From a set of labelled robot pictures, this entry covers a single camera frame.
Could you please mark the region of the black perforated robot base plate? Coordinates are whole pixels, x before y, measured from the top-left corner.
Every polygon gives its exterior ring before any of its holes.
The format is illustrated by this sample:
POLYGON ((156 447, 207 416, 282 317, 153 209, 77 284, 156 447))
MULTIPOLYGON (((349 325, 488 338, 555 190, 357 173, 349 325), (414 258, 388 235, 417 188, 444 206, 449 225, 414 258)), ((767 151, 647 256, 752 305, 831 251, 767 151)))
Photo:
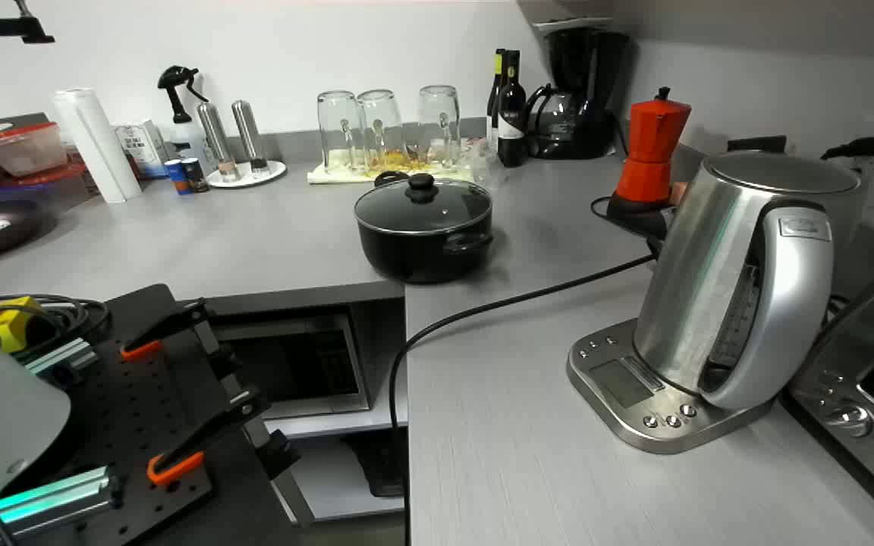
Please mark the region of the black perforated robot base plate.
POLYGON ((69 388, 65 462, 105 470, 113 486, 93 507, 57 513, 22 546, 297 546, 270 487, 293 464, 286 441, 248 441, 241 419, 203 429, 230 408, 210 328, 181 312, 168 284, 110 299, 113 320, 101 361, 69 388), (120 350, 164 338, 142 363, 120 350), (145 462, 203 451, 203 466, 156 487, 145 462))

